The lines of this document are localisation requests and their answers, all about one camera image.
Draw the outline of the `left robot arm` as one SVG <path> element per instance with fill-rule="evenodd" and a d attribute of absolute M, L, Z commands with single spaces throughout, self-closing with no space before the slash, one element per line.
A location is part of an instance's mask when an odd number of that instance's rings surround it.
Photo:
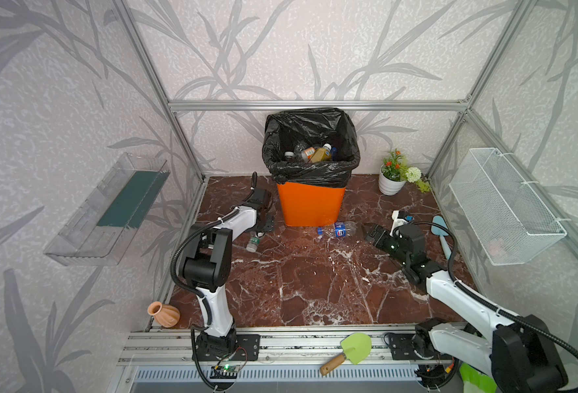
<path fill-rule="evenodd" d="M 194 224 L 171 258 L 171 280 L 177 288 L 194 294 L 202 311 L 203 325 L 190 327 L 192 361 L 213 392 L 228 391 L 246 363 L 258 360 L 261 337 L 237 333 L 226 283 L 233 241 L 246 232 L 262 236 L 272 231 L 274 218 L 267 216 L 270 207 L 271 193 L 257 186 L 257 173 L 253 173 L 246 198 L 217 220 Z"/>

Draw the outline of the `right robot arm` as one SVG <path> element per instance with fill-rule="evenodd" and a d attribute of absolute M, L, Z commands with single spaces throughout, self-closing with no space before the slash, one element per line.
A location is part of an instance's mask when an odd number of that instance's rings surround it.
<path fill-rule="evenodd" d="M 423 345 L 445 353 L 493 378 L 503 392 L 567 392 L 569 378 L 558 349 L 578 360 L 578 350 L 551 334 L 534 315 L 513 314 L 489 301 L 454 275 L 454 258 L 446 266 L 426 254 L 423 223 L 385 229 L 363 224 L 364 239 L 398 262 L 407 280 L 444 303 L 475 332 L 448 323 L 425 324 Z"/>

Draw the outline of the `orange label clear bottle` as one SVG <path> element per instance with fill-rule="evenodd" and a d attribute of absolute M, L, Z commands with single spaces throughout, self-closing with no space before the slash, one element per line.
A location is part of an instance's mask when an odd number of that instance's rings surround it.
<path fill-rule="evenodd" d="M 307 147 L 306 149 L 300 151 L 300 158 L 303 160 L 303 162 L 309 163 L 315 152 L 316 149 L 314 147 Z"/>

